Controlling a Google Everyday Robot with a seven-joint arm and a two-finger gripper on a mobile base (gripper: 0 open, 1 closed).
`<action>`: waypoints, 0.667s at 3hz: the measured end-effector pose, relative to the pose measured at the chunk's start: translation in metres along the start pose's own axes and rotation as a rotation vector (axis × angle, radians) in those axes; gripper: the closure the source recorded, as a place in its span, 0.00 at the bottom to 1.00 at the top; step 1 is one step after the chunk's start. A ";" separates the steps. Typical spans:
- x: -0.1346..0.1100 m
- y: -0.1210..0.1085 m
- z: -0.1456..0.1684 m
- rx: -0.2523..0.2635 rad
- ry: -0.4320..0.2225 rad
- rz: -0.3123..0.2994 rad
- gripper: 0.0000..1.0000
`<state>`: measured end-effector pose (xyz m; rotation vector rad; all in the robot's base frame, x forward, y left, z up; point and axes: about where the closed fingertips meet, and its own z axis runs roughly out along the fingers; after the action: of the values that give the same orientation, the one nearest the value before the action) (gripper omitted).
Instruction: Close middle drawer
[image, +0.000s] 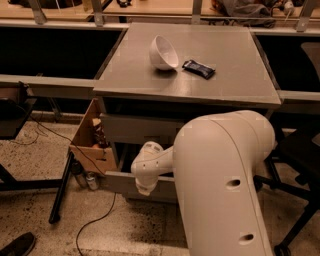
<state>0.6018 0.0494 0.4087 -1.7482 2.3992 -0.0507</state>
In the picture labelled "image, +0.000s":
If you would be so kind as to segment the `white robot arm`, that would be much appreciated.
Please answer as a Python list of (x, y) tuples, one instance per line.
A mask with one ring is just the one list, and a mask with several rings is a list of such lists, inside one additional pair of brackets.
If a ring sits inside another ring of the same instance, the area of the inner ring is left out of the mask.
[(257, 112), (201, 116), (168, 149), (145, 143), (131, 172), (146, 196), (159, 175), (174, 174), (190, 256), (273, 256), (253, 172), (274, 144), (272, 125)]

